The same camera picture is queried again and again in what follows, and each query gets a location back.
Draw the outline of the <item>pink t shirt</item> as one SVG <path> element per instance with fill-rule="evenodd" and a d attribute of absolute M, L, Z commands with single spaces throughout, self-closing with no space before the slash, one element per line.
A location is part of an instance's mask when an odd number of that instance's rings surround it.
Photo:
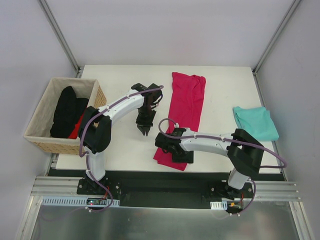
<path fill-rule="evenodd" d="M 168 118 L 182 128 L 197 132 L 205 98 L 206 78 L 198 75 L 172 73 L 172 89 Z"/>

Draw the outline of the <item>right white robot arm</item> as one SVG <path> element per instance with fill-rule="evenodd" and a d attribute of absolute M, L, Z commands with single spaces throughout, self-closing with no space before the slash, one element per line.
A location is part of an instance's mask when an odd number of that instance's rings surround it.
<path fill-rule="evenodd" d="M 240 128 L 234 133 L 219 135 L 206 135 L 189 128 L 175 128 L 169 134 L 160 132 L 155 138 L 155 146 L 164 154 L 170 154 L 169 160 L 172 163 L 192 164 L 194 152 L 212 153 L 228 158 L 233 170 L 225 184 L 225 192 L 233 198 L 242 193 L 249 178 L 259 174 L 264 154 L 264 146 Z"/>

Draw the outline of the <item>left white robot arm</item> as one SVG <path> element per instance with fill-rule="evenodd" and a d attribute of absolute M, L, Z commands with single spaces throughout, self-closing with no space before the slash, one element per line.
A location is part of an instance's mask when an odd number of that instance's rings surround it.
<path fill-rule="evenodd" d="M 99 195 L 105 191 L 104 151 L 112 139 L 112 127 L 121 118 L 137 110 L 136 126 L 147 136 L 156 115 L 156 107 L 163 98 L 163 86 L 151 84 L 146 87 L 134 84 L 130 90 L 110 104 L 95 108 L 89 106 L 78 130 L 80 138 L 79 156 L 86 157 L 86 175 L 90 178 L 88 188 Z"/>

